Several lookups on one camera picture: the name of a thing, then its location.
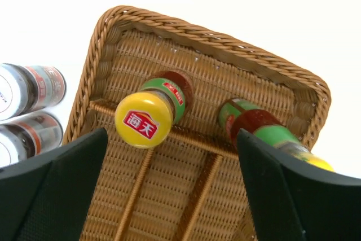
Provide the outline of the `yellow-cap sauce bottle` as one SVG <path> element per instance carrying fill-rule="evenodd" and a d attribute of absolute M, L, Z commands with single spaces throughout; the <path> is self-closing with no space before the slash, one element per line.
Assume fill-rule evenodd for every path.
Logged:
<path fill-rule="evenodd" d="M 328 162 L 310 153 L 273 114 L 247 100 L 225 101 L 219 109 L 218 122 L 234 146 L 239 130 L 244 129 L 280 151 L 318 168 L 334 171 Z"/>
<path fill-rule="evenodd" d="M 180 70 L 160 71 L 119 102 L 115 113 L 118 134 L 136 148 L 162 143 L 193 102 L 192 80 Z"/>

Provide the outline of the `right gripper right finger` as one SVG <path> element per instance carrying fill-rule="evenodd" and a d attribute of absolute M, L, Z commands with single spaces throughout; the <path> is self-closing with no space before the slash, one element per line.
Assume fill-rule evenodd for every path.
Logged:
<path fill-rule="evenodd" d="M 237 151 L 258 240 L 360 240 L 360 179 L 330 172 L 241 129 Z"/>

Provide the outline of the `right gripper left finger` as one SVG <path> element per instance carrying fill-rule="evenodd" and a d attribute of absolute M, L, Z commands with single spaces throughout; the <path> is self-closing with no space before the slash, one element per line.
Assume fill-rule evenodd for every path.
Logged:
<path fill-rule="evenodd" d="M 107 144 L 98 128 L 1 168 L 1 240 L 79 240 Z"/>

